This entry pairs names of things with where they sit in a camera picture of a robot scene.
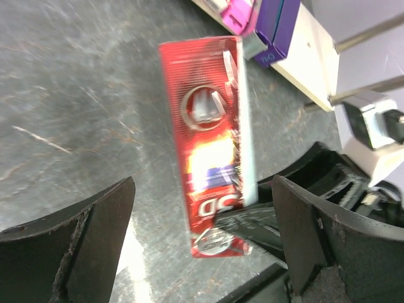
toothpaste box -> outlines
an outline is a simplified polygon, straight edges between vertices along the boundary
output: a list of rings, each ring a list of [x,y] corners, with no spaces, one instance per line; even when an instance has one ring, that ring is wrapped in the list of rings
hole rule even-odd
[[[247,83],[239,37],[160,46],[195,258],[243,256],[244,240],[214,227],[218,212],[257,199]]]
[[[193,0],[200,8],[232,33],[240,35],[246,28],[253,0]]]
[[[285,59],[295,28],[300,0],[256,0],[242,33],[244,57],[262,67]]]

black plastic part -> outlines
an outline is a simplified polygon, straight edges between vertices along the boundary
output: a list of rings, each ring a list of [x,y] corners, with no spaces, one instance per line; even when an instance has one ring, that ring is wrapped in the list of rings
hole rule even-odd
[[[404,144],[404,112],[391,109],[383,113],[383,118],[389,137],[399,144]]]
[[[300,301],[295,300],[299,303],[353,303],[345,291],[337,265],[321,268],[303,296],[294,298],[299,298]]]
[[[330,252],[313,205],[309,201],[302,202],[280,180],[275,176],[273,202],[293,290],[300,295],[317,276],[320,267],[331,266]]]
[[[397,202],[402,201],[402,192],[401,189],[399,189],[397,186],[395,186],[394,184],[388,182],[388,181],[380,181],[379,183],[377,183],[375,185],[376,188],[380,188],[385,192],[390,193],[389,195],[392,196],[391,194],[393,194],[394,199],[397,200]]]
[[[319,142],[279,174],[350,210],[360,203],[369,183],[369,177],[347,157]],[[255,243],[280,262],[285,262],[273,208],[272,184],[273,176],[259,181],[259,203],[218,214],[215,226]]]
[[[290,303],[287,270],[273,264],[217,303]]]
[[[355,138],[357,138],[358,141],[370,149],[373,149],[369,132],[367,130],[367,125],[360,109],[347,102],[343,102],[343,107],[345,109],[352,134],[355,136]]]
[[[108,303],[134,202],[127,178],[0,233],[0,302]]]
[[[352,302],[403,302],[404,229],[346,210],[283,177],[274,178],[273,195],[289,275],[303,303],[306,288],[301,285],[314,281],[313,268],[324,270],[322,258],[304,253],[308,251],[316,256],[331,252]],[[307,230],[310,240],[300,241]],[[308,247],[314,235],[321,245]]]

granite table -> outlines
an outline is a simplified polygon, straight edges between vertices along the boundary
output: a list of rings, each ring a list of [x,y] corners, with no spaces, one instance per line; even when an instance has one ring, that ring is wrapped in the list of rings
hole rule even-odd
[[[111,302],[216,302],[272,259],[193,259],[157,45],[225,35],[187,0],[0,2],[0,230],[133,176],[136,197]],[[333,114],[247,64],[257,178],[315,141]]]

scratch mark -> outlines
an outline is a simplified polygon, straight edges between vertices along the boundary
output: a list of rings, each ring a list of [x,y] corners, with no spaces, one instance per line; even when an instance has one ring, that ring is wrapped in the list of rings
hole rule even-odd
[[[27,163],[23,162],[18,164],[16,167],[13,167],[12,169],[7,170],[1,177],[0,177],[0,181],[3,181],[5,179],[7,179],[9,176],[12,175],[13,172],[15,172],[16,170],[22,168],[23,166],[25,166]]]
[[[164,298],[168,296],[170,293],[175,291],[177,288],[179,288],[182,284],[184,284],[187,281],[187,278],[193,274],[193,269],[194,267],[199,263],[200,261],[198,260],[197,263],[192,264],[184,273],[184,276],[177,279],[177,281],[174,282],[174,284],[171,285],[171,287],[166,290],[164,293],[162,293],[157,299],[157,302],[164,302]]]
[[[43,86],[40,86],[40,85],[35,85],[34,87],[39,88],[40,90],[46,90],[46,88],[44,88]]]
[[[53,11],[54,13],[57,13],[58,15],[62,16],[63,19],[65,20],[69,20],[69,16],[63,11],[63,9],[61,8],[54,8],[53,6],[51,6],[50,4],[43,4],[46,8],[49,8],[51,11]]]
[[[384,68],[383,68],[383,74],[386,73],[387,66],[391,64],[389,54],[386,56],[386,59],[384,60]]]
[[[21,128],[19,126],[15,126],[15,125],[13,125],[13,128],[16,129],[17,131],[21,131],[22,133],[29,134],[31,137],[34,137],[36,140],[44,142],[46,145],[49,145],[49,146],[54,147],[54,148],[57,148],[58,150],[61,150],[64,153],[71,154],[71,151],[69,151],[69,150],[67,150],[67,149],[65,149],[65,148],[63,148],[63,147],[61,147],[61,146],[59,146],[59,145],[57,145],[57,144],[55,144],[53,142],[50,142],[48,139],[45,139],[45,138],[43,138],[41,136],[38,136],[37,134],[31,133],[30,131],[27,131],[24,128]]]
[[[36,153],[36,154],[34,154],[34,156],[36,156],[36,157],[40,157],[40,156],[50,156],[51,154],[50,153]]]
[[[254,92],[255,99],[258,101],[258,100],[259,100],[259,98],[258,98],[257,92],[256,92],[255,90],[252,90],[252,91]]]
[[[49,163],[43,170],[40,170],[38,172],[38,175],[36,175],[31,181],[28,182],[27,186],[17,189],[13,193],[11,193],[9,196],[2,196],[1,199],[12,198],[14,195],[22,193],[23,191],[26,191],[28,188],[30,188],[32,186],[32,184],[34,184],[37,180],[40,179],[40,177],[49,169],[49,167],[51,167],[52,165],[54,165],[55,163],[58,163],[58,162],[60,162],[60,160],[56,160],[56,161]]]
[[[304,109],[300,108],[299,111],[297,112],[297,117],[287,125],[286,130],[288,131],[290,128],[292,128],[296,123],[298,123],[300,121],[300,119],[302,118]]]
[[[66,191],[67,193],[71,193],[71,190],[70,190],[70,189],[67,189],[67,188],[65,188],[65,187],[62,187],[62,186],[60,186],[60,185],[58,185],[58,184],[55,184],[55,183],[53,183],[53,185],[55,185],[56,187],[58,187],[58,188],[60,188],[60,189],[63,189],[63,190]]]
[[[398,69],[400,70],[401,74],[404,74],[403,69],[401,68],[401,66],[400,66],[398,63],[397,63],[397,67],[398,67]]]
[[[111,140],[111,138],[112,138],[112,133],[110,133],[110,134],[109,134],[107,137],[105,137],[104,139],[100,140],[99,143],[98,143],[96,146],[94,146],[94,147],[92,147],[92,148],[84,148],[84,149],[82,149],[82,150],[85,151],[85,152],[99,153],[99,152],[100,152],[100,148],[101,148],[104,144],[108,143],[108,142]]]
[[[11,47],[11,46],[4,45],[4,44],[0,44],[0,48],[2,48],[2,49],[7,49],[7,50],[13,51],[13,52],[22,52],[22,50],[19,49],[19,48]]]
[[[136,141],[135,139],[130,137],[130,135],[128,135],[127,137],[124,137],[124,136],[120,135],[119,133],[117,133],[116,131],[111,131],[111,134],[114,135],[116,138],[120,139],[120,141],[123,143],[135,142],[135,143],[143,145],[142,142]]]
[[[130,129],[126,124],[124,124],[121,120],[119,120],[117,117],[115,117],[109,110],[107,110],[105,108],[105,106],[103,106],[100,102],[98,102],[98,100],[96,98],[94,98],[94,96],[89,93],[88,91],[86,91],[83,87],[80,87],[82,90],[85,91],[85,93],[95,102],[97,103],[99,106],[101,106],[103,108],[104,111],[106,111],[109,115],[111,115],[116,121],[119,122],[120,125],[122,125],[124,128],[126,128],[128,131],[131,132],[131,134],[134,134],[134,131],[132,129]]]
[[[14,96],[6,95],[6,96],[3,96],[3,97],[0,98],[0,102],[8,103],[8,100],[12,99],[12,98],[14,98]]]
[[[211,293],[211,291],[213,290],[213,288],[215,288],[215,286],[218,286],[218,287],[222,286],[222,283],[217,282],[217,281],[215,280],[215,278],[216,278],[216,276],[219,274],[220,270],[222,269],[223,264],[224,264],[224,262],[221,262],[221,263],[219,264],[219,266],[217,266],[217,269],[215,270],[214,274],[212,275],[212,278],[211,278],[210,280],[208,280],[208,283],[207,283],[208,285],[207,285],[207,287],[206,287],[205,289],[199,291],[199,292],[194,296],[194,298],[196,298],[198,295],[201,295],[201,294],[209,294],[209,293]]]

red box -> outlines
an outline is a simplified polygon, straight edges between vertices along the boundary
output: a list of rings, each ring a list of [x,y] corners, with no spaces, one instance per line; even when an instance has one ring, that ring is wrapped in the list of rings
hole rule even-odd
[[[244,206],[241,172],[239,37],[160,46],[173,135],[197,258],[243,256],[243,240],[213,227],[218,211]]]

